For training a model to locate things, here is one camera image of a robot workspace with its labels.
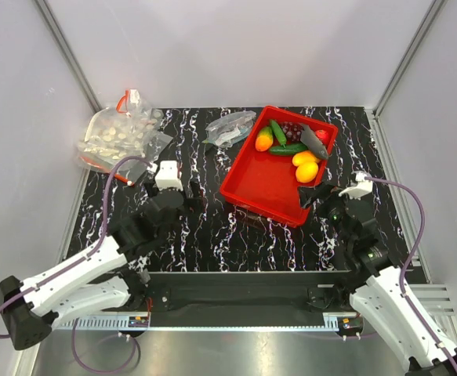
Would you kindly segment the red toy apple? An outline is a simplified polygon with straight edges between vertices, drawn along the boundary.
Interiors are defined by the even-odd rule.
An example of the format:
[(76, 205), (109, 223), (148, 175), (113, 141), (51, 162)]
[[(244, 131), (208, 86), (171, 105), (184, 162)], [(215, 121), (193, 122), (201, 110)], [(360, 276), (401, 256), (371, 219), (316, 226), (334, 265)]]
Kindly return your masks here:
[(325, 145), (327, 146), (330, 140), (330, 135), (325, 130), (317, 130), (315, 132), (315, 136)]

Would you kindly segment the orange green toy mango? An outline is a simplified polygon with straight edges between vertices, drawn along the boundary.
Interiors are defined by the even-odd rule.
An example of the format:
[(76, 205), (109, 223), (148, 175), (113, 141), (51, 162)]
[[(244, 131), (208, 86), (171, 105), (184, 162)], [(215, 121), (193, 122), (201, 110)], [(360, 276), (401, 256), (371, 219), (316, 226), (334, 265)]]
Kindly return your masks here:
[(259, 130), (256, 141), (255, 148), (259, 152), (264, 152), (269, 150), (274, 143), (274, 134), (270, 126), (263, 127)]

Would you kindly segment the orange zip top bag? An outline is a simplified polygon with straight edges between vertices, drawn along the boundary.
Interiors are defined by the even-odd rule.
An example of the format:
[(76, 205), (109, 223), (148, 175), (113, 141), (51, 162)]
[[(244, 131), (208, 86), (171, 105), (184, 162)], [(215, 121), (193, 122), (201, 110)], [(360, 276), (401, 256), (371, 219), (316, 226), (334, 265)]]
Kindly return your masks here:
[(140, 95), (137, 89), (126, 89), (124, 96), (118, 101), (115, 110), (120, 114), (130, 117), (148, 118), (151, 116), (153, 107)]

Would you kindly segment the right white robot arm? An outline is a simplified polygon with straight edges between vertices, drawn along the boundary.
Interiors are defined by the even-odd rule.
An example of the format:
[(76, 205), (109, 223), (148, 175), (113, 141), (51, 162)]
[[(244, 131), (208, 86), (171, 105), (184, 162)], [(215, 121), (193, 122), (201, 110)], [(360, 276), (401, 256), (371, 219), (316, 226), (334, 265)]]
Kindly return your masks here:
[(346, 188), (331, 183), (301, 186), (301, 208), (313, 208), (337, 233), (349, 267), (335, 282), (332, 301), (364, 317), (390, 347), (408, 375), (457, 375), (457, 345), (412, 292), (399, 264), (377, 239), (377, 222), (363, 196), (377, 179), (357, 172)]

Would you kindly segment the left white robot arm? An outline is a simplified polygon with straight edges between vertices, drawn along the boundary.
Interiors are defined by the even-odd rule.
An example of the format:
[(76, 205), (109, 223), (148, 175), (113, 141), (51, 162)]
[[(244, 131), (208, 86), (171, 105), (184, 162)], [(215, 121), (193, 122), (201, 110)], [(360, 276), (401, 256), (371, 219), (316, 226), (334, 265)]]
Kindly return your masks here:
[(147, 292), (122, 268), (163, 246), (182, 217), (202, 209), (199, 182), (192, 179), (190, 189), (155, 190), (140, 211), (115, 223), (95, 244), (34, 277), (2, 280), (0, 316), (13, 348), (29, 349), (78, 316), (140, 309)]

